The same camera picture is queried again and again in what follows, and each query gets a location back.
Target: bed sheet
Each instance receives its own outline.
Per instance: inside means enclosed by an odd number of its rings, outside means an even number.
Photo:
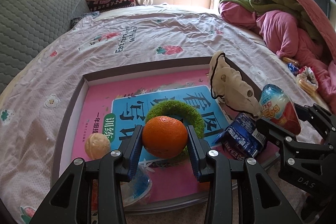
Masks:
[[[83,74],[142,62],[212,56],[218,50],[260,88],[276,84],[294,102],[314,103],[260,37],[224,22],[209,9],[159,5],[110,11],[95,20],[83,18],[55,40],[0,97],[0,142],[6,147],[0,150],[0,197],[14,219],[18,223],[27,220],[25,208],[36,209],[50,189],[58,130]],[[302,123],[298,140],[319,143],[321,138],[310,125]],[[299,211],[305,193],[280,180],[278,168],[275,165],[268,172]],[[235,210],[237,206],[235,193]]]

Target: green jacket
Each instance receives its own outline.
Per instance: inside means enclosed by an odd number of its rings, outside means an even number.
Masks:
[[[324,42],[319,31],[312,23],[305,9],[297,0],[220,0],[221,2],[232,1],[243,6],[250,12],[262,15],[272,10],[281,10],[295,16],[299,22],[299,28],[304,29],[311,39],[317,42]]]

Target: snack wrapper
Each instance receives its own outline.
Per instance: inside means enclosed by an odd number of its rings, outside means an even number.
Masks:
[[[288,58],[288,57],[283,57],[282,61],[284,61],[286,64],[292,63],[295,67],[300,67],[299,61],[293,59],[293,58]]]
[[[224,150],[234,159],[242,161],[255,158],[266,144],[265,136],[256,130],[255,121],[244,113],[238,114],[227,129],[217,136],[214,143],[220,141]]]
[[[292,63],[288,63],[287,66],[294,76],[298,75],[299,68],[295,67]]]
[[[272,84],[265,85],[259,103],[265,118],[295,135],[300,134],[301,126],[294,104],[282,89]]]
[[[305,92],[310,96],[316,96],[316,90],[319,88],[319,82],[317,81],[315,74],[310,67],[302,67],[296,75],[296,82]]]

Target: robotic arm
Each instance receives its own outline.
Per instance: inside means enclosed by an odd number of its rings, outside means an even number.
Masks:
[[[259,119],[257,130],[280,148],[279,177],[311,194],[301,217],[324,209],[316,224],[332,223],[336,208],[336,116],[318,105],[295,105],[302,121],[309,121],[323,137],[324,144],[296,141],[295,135],[266,120]],[[231,180],[238,182],[240,224],[302,223],[283,193],[253,158],[231,160],[211,150],[206,140],[198,139],[187,127],[188,151],[193,172],[199,182],[210,182],[205,224],[232,223]],[[31,224],[90,224],[93,179],[98,179],[98,221],[100,224],[126,224],[120,182],[135,174],[142,148],[142,126],[118,150],[100,160],[75,159],[43,200]]]

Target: mandarin orange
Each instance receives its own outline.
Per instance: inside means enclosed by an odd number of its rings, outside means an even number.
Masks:
[[[188,142],[188,132],[182,122],[167,116],[150,119],[142,131],[145,149],[162,159],[179,155]]]

